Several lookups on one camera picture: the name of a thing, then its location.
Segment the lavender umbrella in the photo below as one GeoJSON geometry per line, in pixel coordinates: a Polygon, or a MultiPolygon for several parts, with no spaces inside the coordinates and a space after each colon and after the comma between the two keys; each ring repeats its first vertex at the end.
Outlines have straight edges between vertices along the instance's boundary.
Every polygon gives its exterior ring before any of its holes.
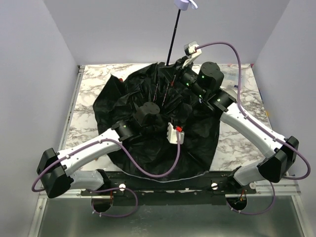
{"type": "Polygon", "coordinates": [[[93,103],[99,133],[119,120],[132,117],[146,102],[160,108],[153,132],[127,150],[109,154],[110,160],[129,175],[151,176],[162,181],[179,180],[210,169],[219,138],[219,121],[198,97],[178,81],[175,69],[163,63],[150,64],[121,81],[110,76],[93,103]],[[170,144],[168,123],[181,127],[184,143],[170,144]]]}

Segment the beige umbrella sleeve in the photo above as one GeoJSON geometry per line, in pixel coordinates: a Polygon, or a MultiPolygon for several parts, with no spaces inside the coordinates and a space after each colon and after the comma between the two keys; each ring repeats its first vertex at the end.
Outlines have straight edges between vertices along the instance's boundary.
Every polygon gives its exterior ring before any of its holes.
{"type": "Polygon", "coordinates": [[[237,100],[237,93],[232,88],[226,88],[224,91],[237,100]]]}

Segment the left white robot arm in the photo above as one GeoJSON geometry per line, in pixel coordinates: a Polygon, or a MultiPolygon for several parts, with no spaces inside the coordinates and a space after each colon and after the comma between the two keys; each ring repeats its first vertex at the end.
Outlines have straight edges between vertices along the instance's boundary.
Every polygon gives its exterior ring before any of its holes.
{"type": "Polygon", "coordinates": [[[54,151],[45,150],[37,167],[38,181],[49,198],[56,198],[70,189],[98,190],[106,183],[103,171],[82,171],[81,168],[103,155],[125,151],[139,144],[146,132],[153,132],[159,120],[160,108],[146,102],[131,118],[119,120],[99,136],[76,147],[54,151]]]}

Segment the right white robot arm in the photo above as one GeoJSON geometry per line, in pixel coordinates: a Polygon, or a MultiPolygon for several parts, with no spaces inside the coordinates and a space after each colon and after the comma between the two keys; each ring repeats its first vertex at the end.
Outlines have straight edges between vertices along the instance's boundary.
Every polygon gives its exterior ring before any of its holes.
{"type": "Polygon", "coordinates": [[[252,116],[240,103],[239,94],[221,89],[224,79],[219,66],[205,62],[200,71],[192,69],[193,60],[187,56],[176,61],[175,79],[196,95],[212,116],[241,133],[259,149],[264,158],[233,171],[235,183],[245,186],[255,181],[278,183],[296,160],[299,141],[271,130],[252,116]]]}

